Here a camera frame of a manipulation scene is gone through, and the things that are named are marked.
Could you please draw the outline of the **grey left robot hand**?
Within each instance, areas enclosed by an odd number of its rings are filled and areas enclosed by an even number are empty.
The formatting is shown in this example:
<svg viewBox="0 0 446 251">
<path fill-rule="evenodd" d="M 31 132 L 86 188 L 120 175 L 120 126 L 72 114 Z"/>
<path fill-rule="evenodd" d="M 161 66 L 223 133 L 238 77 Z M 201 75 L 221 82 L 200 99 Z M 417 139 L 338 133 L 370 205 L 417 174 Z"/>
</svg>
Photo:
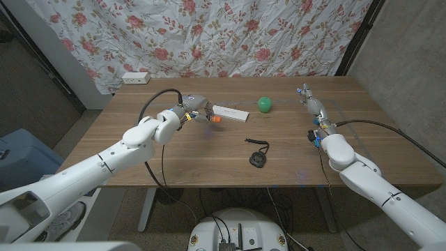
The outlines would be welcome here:
<svg viewBox="0 0 446 251">
<path fill-rule="evenodd" d="M 182 97 L 182 103 L 171 108 L 181 123 L 195 120 L 197 122 L 210 122 L 214 118 L 213 106 L 204 96 L 190 94 Z"/>
</svg>

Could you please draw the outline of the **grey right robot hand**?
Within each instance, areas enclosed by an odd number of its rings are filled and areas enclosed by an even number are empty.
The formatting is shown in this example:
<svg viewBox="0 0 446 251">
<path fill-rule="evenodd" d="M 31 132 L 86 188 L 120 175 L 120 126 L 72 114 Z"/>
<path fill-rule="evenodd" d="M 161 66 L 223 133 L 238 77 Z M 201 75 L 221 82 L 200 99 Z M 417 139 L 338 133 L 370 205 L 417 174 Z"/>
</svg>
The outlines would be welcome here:
<svg viewBox="0 0 446 251">
<path fill-rule="evenodd" d="M 321 131 L 320 134 L 324 137 L 336 134 L 334 124 L 330 121 L 330 117 L 323 105 L 317 99 L 307 83 L 302 85 L 302 88 L 297 89 L 298 95 L 301 97 L 300 102 L 307 108 L 307 111 L 314 116 L 314 123 Z"/>
</svg>

